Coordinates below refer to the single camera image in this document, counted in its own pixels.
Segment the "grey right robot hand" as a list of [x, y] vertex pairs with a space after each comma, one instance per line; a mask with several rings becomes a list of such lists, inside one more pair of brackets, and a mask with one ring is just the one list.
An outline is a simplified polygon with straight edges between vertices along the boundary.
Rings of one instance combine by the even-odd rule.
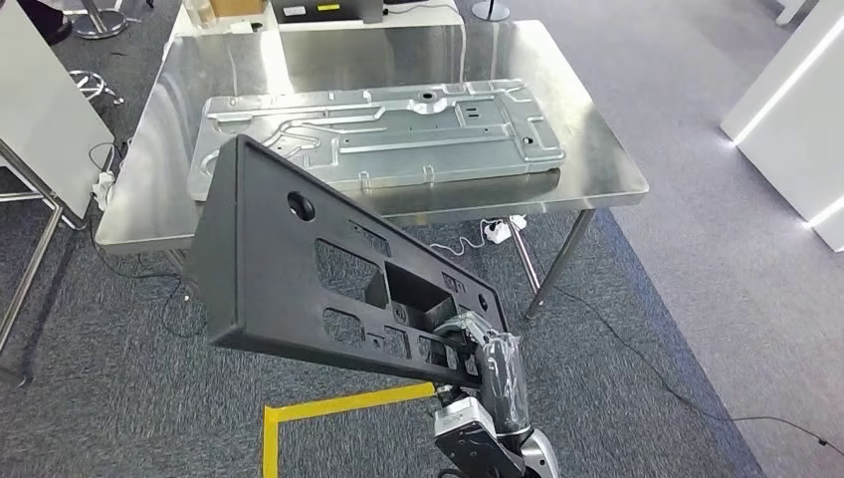
[[480, 402], [491, 416], [499, 437], [530, 429], [528, 389], [520, 352], [521, 338], [495, 329], [475, 312], [455, 316], [434, 329], [440, 337], [462, 335], [470, 344]]

